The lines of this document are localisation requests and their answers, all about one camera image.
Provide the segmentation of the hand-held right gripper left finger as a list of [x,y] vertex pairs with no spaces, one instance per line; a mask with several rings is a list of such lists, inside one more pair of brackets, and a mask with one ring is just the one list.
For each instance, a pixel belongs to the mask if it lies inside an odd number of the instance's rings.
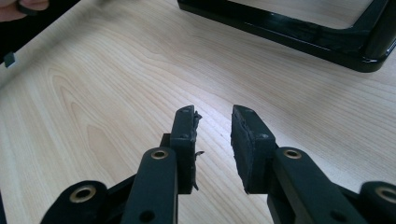
[[191,194],[196,184],[197,128],[202,116],[193,105],[181,107],[175,114],[172,130],[163,135],[161,147],[173,149],[177,157],[177,183],[179,194]]

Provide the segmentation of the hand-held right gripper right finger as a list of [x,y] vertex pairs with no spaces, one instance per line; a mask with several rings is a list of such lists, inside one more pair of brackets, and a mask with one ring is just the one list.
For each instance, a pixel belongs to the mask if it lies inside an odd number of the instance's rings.
[[237,172],[247,194],[267,194],[276,138],[252,109],[234,105],[231,145]]

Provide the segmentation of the red and black shoe rack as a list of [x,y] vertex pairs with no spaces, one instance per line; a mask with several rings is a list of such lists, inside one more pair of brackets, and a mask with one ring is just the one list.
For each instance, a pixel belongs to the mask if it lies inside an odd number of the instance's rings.
[[301,21],[230,0],[177,0],[179,7],[362,73],[379,70],[396,49],[396,0],[373,0],[348,28]]

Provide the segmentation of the black tape piece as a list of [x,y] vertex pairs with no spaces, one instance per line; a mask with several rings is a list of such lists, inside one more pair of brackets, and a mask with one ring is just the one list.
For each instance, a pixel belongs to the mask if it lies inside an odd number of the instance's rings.
[[5,67],[9,68],[11,65],[13,65],[16,62],[15,60],[15,55],[13,52],[9,52],[4,56],[4,63]]

